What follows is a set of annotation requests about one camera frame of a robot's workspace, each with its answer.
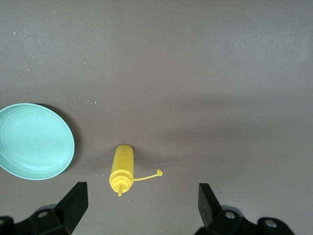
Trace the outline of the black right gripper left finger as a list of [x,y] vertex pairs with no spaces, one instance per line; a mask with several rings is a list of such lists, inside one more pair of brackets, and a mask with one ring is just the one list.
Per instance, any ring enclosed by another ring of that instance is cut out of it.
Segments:
[[53,208],[43,208],[14,225],[15,235],[70,235],[89,205],[88,186],[78,182]]

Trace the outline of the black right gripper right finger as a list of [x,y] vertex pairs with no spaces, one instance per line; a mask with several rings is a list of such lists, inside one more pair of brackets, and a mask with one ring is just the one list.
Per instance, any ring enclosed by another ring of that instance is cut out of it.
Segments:
[[203,222],[197,235],[257,235],[257,225],[232,206],[222,206],[208,183],[199,184],[198,209]]

